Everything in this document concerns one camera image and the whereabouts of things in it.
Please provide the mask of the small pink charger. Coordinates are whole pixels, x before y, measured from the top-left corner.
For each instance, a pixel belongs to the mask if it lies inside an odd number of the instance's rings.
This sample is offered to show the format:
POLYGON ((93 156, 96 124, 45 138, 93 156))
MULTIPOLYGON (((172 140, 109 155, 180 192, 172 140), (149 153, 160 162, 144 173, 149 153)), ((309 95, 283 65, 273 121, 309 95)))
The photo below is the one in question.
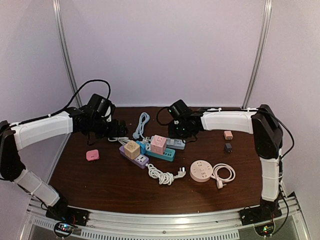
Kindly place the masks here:
POLYGON ((224 136, 224 139, 229 141, 229 140, 232 140, 233 139, 233 133, 230 131, 230 130, 225 130, 223 132, 223 136, 224 136))

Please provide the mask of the dark grey charger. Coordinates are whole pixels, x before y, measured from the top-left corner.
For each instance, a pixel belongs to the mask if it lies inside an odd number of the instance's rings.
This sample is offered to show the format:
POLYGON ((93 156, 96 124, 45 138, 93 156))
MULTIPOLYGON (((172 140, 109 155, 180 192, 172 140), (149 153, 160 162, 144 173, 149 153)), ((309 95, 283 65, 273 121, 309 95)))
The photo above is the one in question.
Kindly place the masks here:
POLYGON ((232 145, 230 143, 225 143, 224 151, 227 152, 227 153, 232 152, 232 145))

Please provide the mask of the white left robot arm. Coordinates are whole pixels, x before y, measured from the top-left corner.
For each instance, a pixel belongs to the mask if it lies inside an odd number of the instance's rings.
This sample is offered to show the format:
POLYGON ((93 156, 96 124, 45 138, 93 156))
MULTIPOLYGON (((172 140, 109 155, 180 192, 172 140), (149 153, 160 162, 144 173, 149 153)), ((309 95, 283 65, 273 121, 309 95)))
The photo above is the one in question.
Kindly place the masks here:
POLYGON ((84 111, 69 107, 57 115, 30 122, 0 123, 0 178, 10 181, 39 198, 61 222, 72 218, 72 211, 61 203, 62 196, 52 186, 28 170, 22 163, 19 151, 35 143, 60 136, 81 132, 94 133, 98 139, 124 137, 128 133, 125 121, 116 120, 108 112, 84 111))

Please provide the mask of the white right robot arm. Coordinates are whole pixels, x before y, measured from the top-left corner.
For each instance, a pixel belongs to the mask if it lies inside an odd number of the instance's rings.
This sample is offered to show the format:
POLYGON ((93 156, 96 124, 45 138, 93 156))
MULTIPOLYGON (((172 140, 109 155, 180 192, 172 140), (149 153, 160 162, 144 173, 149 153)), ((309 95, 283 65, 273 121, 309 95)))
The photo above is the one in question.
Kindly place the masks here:
POLYGON ((261 199, 265 203, 256 210, 259 220, 268 220, 275 212, 279 196, 282 171, 283 129, 271 108, 262 104, 258 108, 232 109, 208 108, 192 110, 183 100, 167 109, 172 116, 168 123, 171 138, 188 139, 200 131, 226 130, 253 135, 255 152, 262 169, 261 199))

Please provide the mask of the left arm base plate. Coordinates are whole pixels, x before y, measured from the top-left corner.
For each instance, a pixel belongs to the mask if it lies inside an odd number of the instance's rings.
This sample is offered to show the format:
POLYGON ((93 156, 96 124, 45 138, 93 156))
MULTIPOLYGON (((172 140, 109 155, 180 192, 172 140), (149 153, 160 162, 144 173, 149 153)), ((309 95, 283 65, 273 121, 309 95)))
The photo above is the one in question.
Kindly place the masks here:
POLYGON ((89 211, 70 207, 66 200, 60 199, 54 206, 48 206, 46 208, 45 216, 73 226, 85 227, 87 225, 89 211))

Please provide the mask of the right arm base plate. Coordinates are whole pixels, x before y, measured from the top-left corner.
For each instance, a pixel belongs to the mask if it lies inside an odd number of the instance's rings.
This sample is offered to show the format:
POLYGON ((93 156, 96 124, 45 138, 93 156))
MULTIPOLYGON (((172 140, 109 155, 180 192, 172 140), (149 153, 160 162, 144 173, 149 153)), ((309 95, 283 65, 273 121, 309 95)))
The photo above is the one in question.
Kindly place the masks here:
POLYGON ((243 226, 271 221, 281 217, 279 200, 268 201, 260 198, 258 206, 247 206, 239 211, 240 220, 243 226))

